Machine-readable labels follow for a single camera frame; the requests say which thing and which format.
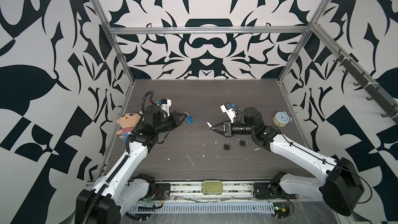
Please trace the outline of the blue padlock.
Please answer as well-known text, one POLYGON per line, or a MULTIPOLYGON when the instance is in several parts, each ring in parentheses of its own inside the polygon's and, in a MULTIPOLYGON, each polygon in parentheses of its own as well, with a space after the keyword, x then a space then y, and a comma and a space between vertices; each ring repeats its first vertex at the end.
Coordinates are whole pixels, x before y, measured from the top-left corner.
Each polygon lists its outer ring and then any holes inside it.
POLYGON ((184 120, 188 125, 191 125, 194 122, 194 118, 190 116, 188 113, 184 113, 184 120))

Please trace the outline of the black padlock front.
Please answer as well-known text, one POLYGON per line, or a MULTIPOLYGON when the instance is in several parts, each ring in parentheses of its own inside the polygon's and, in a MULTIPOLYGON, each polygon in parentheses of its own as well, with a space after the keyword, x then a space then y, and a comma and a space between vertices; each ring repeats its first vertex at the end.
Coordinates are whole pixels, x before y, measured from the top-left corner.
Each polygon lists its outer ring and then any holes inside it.
POLYGON ((231 143, 229 141, 226 141, 223 145, 223 150, 230 151, 232 149, 233 147, 231 146, 231 143))

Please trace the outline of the black padlock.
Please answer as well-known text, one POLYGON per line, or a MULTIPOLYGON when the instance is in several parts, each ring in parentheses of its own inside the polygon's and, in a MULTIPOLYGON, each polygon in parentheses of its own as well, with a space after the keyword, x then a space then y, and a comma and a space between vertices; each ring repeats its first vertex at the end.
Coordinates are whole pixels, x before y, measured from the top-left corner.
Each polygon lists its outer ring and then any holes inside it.
POLYGON ((223 145, 223 150, 230 151, 232 149, 233 147, 231 146, 231 143, 229 141, 226 141, 223 145))
POLYGON ((239 146, 241 147, 247 147, 248 146, 248 142, 245 138, 240 138, 239 139, 239 146))

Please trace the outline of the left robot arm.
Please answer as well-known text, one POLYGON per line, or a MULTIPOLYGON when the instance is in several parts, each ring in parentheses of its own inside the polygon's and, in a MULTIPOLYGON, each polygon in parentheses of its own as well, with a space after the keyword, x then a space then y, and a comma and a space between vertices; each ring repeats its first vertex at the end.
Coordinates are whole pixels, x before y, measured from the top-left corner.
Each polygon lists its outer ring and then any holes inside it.
POLYGON ((91 190, 83 190, 76 200, 75 223, 119 224, 123 216, 135 221, 148 219, 152 211, 162 204, 140 207, 139 214, 131 208, 141 199, 156 195, 153 176, 132 176, 139 164, 148 156, 155 144, 160 144, 159 134, 169 134, 183 122, 192 124, 188 113, 170 111, 171 100, 152 100, 153 91, 148 91, 141 103, 140 112, 125 113, 117 124, 121 129, 117 136, 125 144, 125 152, 107 175, 99 178, 91 190))

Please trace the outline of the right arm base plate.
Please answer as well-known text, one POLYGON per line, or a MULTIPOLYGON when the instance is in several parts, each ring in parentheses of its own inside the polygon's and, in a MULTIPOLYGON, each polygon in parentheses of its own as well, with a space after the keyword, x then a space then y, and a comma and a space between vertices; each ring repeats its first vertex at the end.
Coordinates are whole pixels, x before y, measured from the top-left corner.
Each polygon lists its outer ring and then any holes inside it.
POLYGON ((253 196, 258 200, 296 199, 296 195, 285 193, 277 183, 254 183, 253 196))

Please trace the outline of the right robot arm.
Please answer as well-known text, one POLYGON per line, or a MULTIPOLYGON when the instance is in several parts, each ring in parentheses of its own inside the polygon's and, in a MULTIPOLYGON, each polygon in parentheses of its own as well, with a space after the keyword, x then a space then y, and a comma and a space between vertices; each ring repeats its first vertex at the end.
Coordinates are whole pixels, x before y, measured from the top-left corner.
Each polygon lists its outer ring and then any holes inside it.
POLYGON ((302 177, 279 172, 269 184, 271 191, 323 201, 343 216, 350 216, 354 208, 362 203, 360 199, 365 187, 370 184, 348 159, 327 157, 293 141, 278 127, 265 124, 261 113, 254 107, 244 109, 240 119, 236 118, 238 113, 233 108, 222 111, 229 119, 209 124, 212 132, 226 138, 248 135, 260 148, 287 158, 312 175, 302 177))

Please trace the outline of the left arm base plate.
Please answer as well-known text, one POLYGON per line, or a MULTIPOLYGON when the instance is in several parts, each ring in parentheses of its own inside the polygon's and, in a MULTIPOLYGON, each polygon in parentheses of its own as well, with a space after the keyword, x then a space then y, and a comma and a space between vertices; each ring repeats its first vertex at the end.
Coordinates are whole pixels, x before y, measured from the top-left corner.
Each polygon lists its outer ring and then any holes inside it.
POLYGON ((154 190, 150 191, 149 199, 153 201, 166 200, 170 197, 171 184, 156 183, 154 190))

